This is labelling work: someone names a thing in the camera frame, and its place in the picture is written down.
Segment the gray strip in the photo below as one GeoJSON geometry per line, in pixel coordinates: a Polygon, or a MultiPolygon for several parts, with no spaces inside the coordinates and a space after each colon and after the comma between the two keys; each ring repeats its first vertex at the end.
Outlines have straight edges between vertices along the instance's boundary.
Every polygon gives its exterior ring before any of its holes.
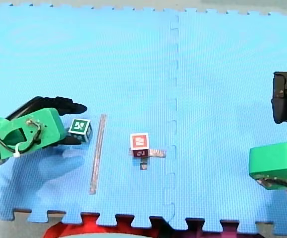
{"type": "Polygon", "coordinates": [[[102,144],[103,144],[104,128],[105,128],[105,124],[106,124],[106,117],[107,116],[105,114],[102,114],[100,116],[97,141],[96,141],[96,149],[95,149],[94,161],[93,161],[93,173],[92,173],[92,179],[91,179],[91,184],[90,184],[90,194],[95,194],[96,190],[97,190],[98,174],[99,174],[99,162],[100,162],[100,155],[102,152],[102,144]]]}

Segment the red surface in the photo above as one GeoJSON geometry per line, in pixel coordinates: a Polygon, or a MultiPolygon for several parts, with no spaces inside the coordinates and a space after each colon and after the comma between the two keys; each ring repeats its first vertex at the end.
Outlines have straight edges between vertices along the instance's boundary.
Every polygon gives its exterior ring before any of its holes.
{"type": "MultiPolygon", "coordinates": [[[[162,227],[161,222],[153,222],[152,229],[136,229],[130,226],[132,221],[129,217],[118,217],[117,226],[103,227],[96,225],[97,216],[82,216],[83,224],[68,225],[57,223],[50,227],[43,238],[60,238],[69,235],[90,234],[90,233],[124,233],[157,238],[162,227]]],[[[223,224],[222,233],[202,232],[202,223],[189,224],[188,231],[174,232],[171,238],[263,238],[261,235],[243,235],[236,232],[237,224],[223,224]]]]}
{"type": "Polygon", "coordinates": [[[43,238],[59,238],[89,233],[124,233],[157,238],[159,233],[158,229],[134,229],[129,225],[127,218],[119,218],[115,227],[96,225],[97,217],[95,216],[83,216],[82,219],[83,224],[81,225],[57,223],[46,231],[43,238]]]}

